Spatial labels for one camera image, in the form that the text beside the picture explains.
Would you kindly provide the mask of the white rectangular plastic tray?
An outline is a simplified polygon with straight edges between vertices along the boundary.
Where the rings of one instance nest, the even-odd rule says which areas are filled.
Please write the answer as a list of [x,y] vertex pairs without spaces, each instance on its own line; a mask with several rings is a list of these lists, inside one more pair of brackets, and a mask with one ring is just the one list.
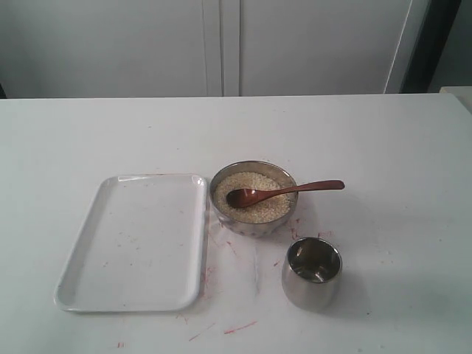
[[173,312],[201,287],[207,181],[115,176],[100,185],[55,290],[75,313]]

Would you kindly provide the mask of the steel bowl with rice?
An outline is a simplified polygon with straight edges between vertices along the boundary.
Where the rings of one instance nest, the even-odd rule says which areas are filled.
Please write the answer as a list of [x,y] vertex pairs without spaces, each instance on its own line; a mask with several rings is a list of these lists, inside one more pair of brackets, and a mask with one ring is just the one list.
[[209,191],[214,211],[223,226],[243,236],[262,237],[271,234],[293,215],[298,195],[289,193],[242,209],[231,207],[226,196],[240,188],[278,190],[296,185],[292,176],[269,162],[235,162],[218,171]]

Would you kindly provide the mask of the white cabinet behind table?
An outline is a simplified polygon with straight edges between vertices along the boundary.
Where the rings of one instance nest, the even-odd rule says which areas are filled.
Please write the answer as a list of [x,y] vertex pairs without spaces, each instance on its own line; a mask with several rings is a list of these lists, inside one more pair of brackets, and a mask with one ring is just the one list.
[[3,1],[9,98],[397,93],[427,1]]

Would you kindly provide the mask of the stainless steel cup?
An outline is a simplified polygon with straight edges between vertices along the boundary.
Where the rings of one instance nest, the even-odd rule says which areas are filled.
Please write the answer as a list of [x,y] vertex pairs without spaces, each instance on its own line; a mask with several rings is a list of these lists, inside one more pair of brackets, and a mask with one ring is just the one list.
[[317,237],[295,240],[282,266],[282,289],[298,308],[319,312],[335,297],[343,268],[339,251]]

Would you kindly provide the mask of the brown wooden spoon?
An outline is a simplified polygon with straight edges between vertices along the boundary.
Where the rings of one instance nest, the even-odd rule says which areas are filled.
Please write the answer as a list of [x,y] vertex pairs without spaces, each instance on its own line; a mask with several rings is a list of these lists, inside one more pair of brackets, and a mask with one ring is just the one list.
[[286,187],[278,190],[252,190],[243,188],[229,192],[226,195],[226,202],[230,207],[235,209],[243,209],[278,195],[285,195],[293,192],[343,190],[344,188],[345,184],[340,180],[315,181],[308,184]]

